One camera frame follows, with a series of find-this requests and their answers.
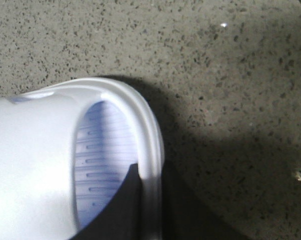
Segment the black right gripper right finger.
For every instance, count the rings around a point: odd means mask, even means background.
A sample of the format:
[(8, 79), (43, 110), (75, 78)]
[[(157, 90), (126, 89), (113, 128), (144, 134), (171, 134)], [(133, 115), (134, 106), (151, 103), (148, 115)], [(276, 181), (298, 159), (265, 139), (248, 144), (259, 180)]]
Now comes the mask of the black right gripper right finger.
[(215, 215), (186, 184), (171, 161), (162, 169), (164, 240), (247, 240)]

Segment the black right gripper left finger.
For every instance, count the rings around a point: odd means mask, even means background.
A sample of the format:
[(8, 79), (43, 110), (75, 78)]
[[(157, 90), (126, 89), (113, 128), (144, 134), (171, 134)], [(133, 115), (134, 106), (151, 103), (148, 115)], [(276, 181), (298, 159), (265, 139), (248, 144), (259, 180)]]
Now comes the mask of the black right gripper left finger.
[(120, 188), (74, 240), (139, 240), (141, 235), (142, 181), (132, 164)]

